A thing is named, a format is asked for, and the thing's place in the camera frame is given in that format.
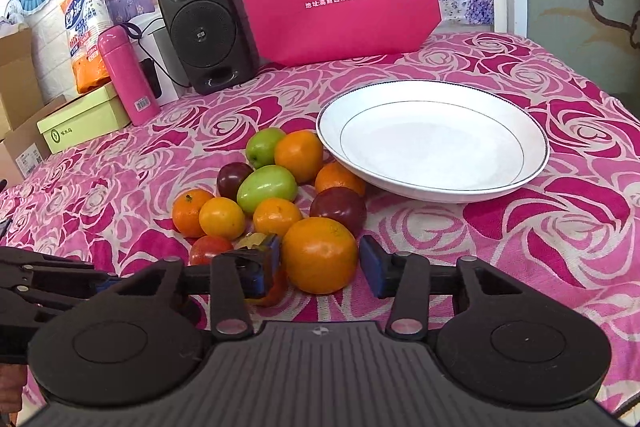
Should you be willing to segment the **red tomato-like fruit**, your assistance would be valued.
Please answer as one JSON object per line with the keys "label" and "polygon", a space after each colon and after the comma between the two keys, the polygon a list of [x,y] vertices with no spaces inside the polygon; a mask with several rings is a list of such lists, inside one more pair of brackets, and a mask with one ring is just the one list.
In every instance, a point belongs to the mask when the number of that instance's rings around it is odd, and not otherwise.
{"label": "red tomato-like fruit", "polygon": [[209,265],[213,257],[232,249],[233,245],[229,239],[218,235],[205,235],[191,246],[189,265]]}

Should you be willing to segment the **green apple far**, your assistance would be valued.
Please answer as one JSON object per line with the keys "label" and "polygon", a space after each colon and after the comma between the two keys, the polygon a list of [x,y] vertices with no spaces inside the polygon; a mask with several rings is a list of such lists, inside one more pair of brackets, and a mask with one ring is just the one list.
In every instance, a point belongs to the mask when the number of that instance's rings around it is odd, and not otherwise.
{"label": "green apple far", "polygon": [[254,169],[274,164],[274,150],[286,133],[278,128],[266,128],[255,133],[247,142],[245,156]]}

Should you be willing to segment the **light green cardboard box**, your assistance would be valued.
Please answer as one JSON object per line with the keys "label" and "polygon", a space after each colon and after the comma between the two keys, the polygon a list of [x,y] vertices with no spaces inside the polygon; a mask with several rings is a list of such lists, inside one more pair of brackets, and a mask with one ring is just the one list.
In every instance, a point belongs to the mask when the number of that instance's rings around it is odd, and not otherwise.
{"label": "light green cardboard box", "polygon": [[130,118],[111,83],[61,106],[37,122],[53,154],[126,128]]}

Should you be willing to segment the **dark red plum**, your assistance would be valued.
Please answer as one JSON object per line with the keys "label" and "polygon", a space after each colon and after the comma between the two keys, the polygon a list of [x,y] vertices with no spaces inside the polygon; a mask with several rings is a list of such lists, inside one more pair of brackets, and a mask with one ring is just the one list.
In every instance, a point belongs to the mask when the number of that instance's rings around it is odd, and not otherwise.
{"label": "dark red plum", "polygon": [[252,166],[241,161],[229,162],[222,166],[216,181],[218,195],[235,200],[241,184],[253,172]]}
{"label": "dark red plum", "polygon": [[314,198],[309,216],[340,222],[353,236],[359,236],[367,220],[367,207],[363,198],[351,188],[337,186]]}

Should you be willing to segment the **orange beside far apple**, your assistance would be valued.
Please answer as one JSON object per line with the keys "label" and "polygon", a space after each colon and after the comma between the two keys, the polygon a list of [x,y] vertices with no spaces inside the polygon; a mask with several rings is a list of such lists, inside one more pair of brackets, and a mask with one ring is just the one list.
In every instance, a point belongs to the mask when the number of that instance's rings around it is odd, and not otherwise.
{"label": "orange beside far apple", "polygon": [[314,181],[323,166],[323,146],[308,130],[285,135],[274,149],[274,163],[288,169],[298,184]]}

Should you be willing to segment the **yellow orange mandarin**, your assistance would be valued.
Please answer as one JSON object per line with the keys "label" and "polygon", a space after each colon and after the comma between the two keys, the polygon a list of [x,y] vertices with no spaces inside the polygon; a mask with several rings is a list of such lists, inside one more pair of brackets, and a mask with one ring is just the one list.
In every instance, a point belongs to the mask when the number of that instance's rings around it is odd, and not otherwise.
{"label": "yellow orange mandarin", "polygon": [[246,217],[232,199],[214,197],[201,208],[198,222],[206,235],[221,236],[229,241],[238,239],[245,231]]}

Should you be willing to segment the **small brownish green fruit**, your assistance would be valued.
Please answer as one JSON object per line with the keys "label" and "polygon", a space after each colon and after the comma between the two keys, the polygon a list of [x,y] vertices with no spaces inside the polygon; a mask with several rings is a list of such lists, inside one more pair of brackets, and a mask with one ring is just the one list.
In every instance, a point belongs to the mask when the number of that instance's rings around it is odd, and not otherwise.
{"label": "small brownish green fruit", "polygon": [[265,246],[268,235],[259,232],[252,232],[241,237],[234,245],[237,251],[254,251]]}

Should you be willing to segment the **large front orange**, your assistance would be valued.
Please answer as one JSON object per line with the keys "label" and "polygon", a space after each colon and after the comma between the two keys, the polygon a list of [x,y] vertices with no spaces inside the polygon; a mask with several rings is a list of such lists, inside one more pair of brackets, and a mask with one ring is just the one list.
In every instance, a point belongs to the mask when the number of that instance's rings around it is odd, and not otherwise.
{"label": "large front orange", "polygon": [[352,283],[358,267],[355,237],[340,222],[300,220],[285,233],[281,255],[290,282],[303,293],[330,295]]}

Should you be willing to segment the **green apple near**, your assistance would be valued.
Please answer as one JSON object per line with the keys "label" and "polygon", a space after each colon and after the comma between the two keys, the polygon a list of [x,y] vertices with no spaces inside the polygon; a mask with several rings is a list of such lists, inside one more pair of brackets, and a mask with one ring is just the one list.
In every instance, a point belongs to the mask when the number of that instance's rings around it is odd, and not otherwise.
{"label": "green apple near", "polygon": [[251,173],[240,185],[236,202],[248,215],[268,198],[280,198],[293,202],[297,197],[298,185],[284,167],[268,165]]}

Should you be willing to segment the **green apple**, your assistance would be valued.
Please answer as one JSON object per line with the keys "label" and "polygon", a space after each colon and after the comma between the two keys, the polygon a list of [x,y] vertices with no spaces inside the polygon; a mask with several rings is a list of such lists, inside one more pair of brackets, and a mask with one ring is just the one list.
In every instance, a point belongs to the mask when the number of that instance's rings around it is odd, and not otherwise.
{"label": "green apple", "polygon": [[274,164],[274,150],[286,133],[278,128],[266,128],[255,133],[247,142],[245,156],[254,169]]}
{"label": "green apple", "polygon": [[293,202],[297,197],[298,185],[284,167],[268,165],[251,173],[240,185],[236,202],[248,215],[268,198],[280,198]]}

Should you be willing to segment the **brown cardboard box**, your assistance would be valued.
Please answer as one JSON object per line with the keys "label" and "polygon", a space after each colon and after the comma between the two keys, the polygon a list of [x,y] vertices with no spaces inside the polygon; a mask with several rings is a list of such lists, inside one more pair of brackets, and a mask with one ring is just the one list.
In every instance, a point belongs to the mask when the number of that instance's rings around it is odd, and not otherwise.
{"label": "brown cardboard box", "polygon": [[1,190],[20,185],[50,155],[40,120],[66,103],[60,95],[43,102],[32,62],[32,31],[26,25],[1,29]]}

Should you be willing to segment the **orange white snack bag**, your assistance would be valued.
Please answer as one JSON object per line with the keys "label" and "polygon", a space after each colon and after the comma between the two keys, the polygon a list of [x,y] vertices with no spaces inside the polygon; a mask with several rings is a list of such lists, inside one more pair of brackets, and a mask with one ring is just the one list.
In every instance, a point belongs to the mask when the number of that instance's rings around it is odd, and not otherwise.
{"label": "orange white snack bag", "polygon": [[113,26],[106,0],[64,0],[61,3],[75,88],[83,95],[108,83],[110,77],[98,48],[99,36]]}

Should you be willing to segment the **white ceramic plate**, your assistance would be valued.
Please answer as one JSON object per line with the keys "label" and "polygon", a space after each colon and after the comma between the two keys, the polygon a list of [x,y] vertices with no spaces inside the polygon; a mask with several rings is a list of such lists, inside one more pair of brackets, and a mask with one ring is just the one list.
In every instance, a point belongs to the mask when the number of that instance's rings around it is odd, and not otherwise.
{"label": "white ceramic plate", "polygon": [[320,110],[318,138],[350,172],[422,202],[469,204],[539,176],[541,125],[501,96],[462,84],[397,80],[343,93]]}

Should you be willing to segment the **small orange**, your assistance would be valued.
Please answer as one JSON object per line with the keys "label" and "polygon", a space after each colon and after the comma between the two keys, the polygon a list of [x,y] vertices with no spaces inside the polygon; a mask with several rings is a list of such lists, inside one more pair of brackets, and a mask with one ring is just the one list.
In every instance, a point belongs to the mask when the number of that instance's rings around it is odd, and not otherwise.
{"label": "small orange", "polygon": [[199,239],[205,232],[200,225],[200,211],[214,195],[194,188],[179,195],[172,205],[171,219],[175,229],[187,239]]}
{"label": "small orange", "polygon": [[295,223],[302,219],[303,215],[294,202],[271,197],[263,200],[256,207],[253,213],[253,229],[256,233],[283,237]]}

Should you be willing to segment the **white box behind bottle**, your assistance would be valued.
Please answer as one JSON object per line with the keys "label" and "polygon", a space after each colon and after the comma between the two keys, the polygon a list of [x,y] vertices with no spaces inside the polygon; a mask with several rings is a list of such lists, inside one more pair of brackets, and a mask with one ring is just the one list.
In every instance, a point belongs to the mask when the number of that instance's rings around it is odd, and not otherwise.
{"label": "white box behind bottle", "polygon": [[155,100],[164,106],[182,98],[191,88],[168,35],[160,12],[145,13],[129,21],[134,25],[130,38],[134,53]]}

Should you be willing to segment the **pink thermos bottle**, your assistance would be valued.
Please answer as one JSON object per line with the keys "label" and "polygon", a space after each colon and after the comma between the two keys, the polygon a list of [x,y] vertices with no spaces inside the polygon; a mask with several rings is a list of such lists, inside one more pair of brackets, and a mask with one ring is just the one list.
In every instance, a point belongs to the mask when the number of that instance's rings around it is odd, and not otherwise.
{"label": "pink thermos bottle", "polygon": [[112,26],[98,38],[98,49],[131,122],[143,126],[160,113],[155,96],[134,53],[126,30]]}

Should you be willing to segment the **orange under plate edge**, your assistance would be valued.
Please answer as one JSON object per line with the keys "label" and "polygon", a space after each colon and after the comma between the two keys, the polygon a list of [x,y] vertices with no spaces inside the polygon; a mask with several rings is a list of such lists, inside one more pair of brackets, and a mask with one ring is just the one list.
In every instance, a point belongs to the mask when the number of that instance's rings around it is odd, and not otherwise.
{"label": "orange under plate edge", "polygon": [[349,188],[360,197],[366,195],[367,192],[367,183],[337,161],[331,161],[324,165],[314,180],[314,188],[317,193],[333,187]]}

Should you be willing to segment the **black speaker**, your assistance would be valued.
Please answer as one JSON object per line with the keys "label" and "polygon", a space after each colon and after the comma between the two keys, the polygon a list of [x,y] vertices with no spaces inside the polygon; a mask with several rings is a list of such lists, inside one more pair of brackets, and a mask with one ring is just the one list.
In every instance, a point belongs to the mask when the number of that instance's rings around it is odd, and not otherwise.
{"label": "black speaker", "polygon": [[158,0],[169,39],[195,92],[212,94],[258,74],[242,0]]}

